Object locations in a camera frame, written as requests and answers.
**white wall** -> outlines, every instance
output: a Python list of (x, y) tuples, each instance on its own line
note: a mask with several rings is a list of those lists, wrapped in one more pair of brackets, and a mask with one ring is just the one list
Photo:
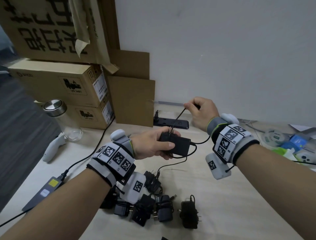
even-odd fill
[(150, 52), (156, 101), (316, 126), (315, 0), (116, 0), (121, 49)]

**person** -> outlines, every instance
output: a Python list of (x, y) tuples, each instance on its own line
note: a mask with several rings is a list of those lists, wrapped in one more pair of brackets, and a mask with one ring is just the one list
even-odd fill
[[(195, 97), (184, 107), (193, 124), (206, 131), (211, 119), (219, 117), (212, 100)], [(163, 151), (174, 148), (171, 142), (157, 141), (169, 127), (143, 132), (131, 137), (135, 159), (152, 156), (171, 158)], [(315, 239), (316, 174), (283, 156), (253, 144), (238, 158), (236, 166), (254, 188), (305, 240)], [(16, 239), (79, 239), (110, 190), (97, 173), (85, 169), (50, 194), (25, 217), (0, 237)]]

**tape roll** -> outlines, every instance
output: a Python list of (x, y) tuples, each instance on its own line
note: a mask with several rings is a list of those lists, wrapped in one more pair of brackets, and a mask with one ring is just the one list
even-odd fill
[(262, 136), (262, 141), (270, 147), (279, 147), (290, 140), (290, 137), (276, 129), (268, 129)]

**power adapter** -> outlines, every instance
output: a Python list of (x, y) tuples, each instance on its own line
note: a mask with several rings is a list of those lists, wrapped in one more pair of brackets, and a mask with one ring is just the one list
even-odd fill
[(118, 197), (114, 208), (114, 214), (121, 217), (127, 217), (130, 213), (130, 209), (131, 205), (128, 202), (125, 202), (120, 197)]
[(134, 205), (135, 212), (133, 213), (132, 220), (142, 227), (145, 226), (150, 215), (154, 210), (155, 200), (150, 196), (143, 194), (142, 198)]
[(163, 132), (159, 138), (160, 142), (173, 142), (175, 147), (169, 151), (164, 151), (167, 154), (176, 154), (187, 156), (189, 152), (191, 139), (179, 137), (174, 133)]
[(149, 193), (154, 194), (161, 186), (161, 182), (157, 179), (157, 176), (155, 176), (151, 172), (146, 171), (144, 175), (146, 177), (144, 187), (148, 190)]
[(162, 195), (157, 198), (156, 211), (159, 222), (170, 222), (173, 220), (173, 204), (172, 200), (176, 195), (171, 198), (168, 195)]
[(190, 197), (190, 201), (181, 202), (180, 218), (184, 228), (197, 229), (198, 228), (198, 211), (195, 208), (194, 202)]
[(112, 209), (117, 202), (118, 196), (119, 196), (119, 194), (116, 192), (116, 185), (115, 185), (110, 189), (109, 193), (107, 194), (107, 196), (105, 197), (105, 199), (101, 203), (100, 208), (101, 209)]

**bottle lid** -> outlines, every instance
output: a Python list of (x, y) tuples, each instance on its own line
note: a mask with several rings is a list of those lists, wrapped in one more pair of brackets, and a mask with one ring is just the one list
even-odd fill
[(43, 109), (48, 116), (57, 117), (66, 112), (67, 106), (62, 100), (53, 99), (45, 103)]

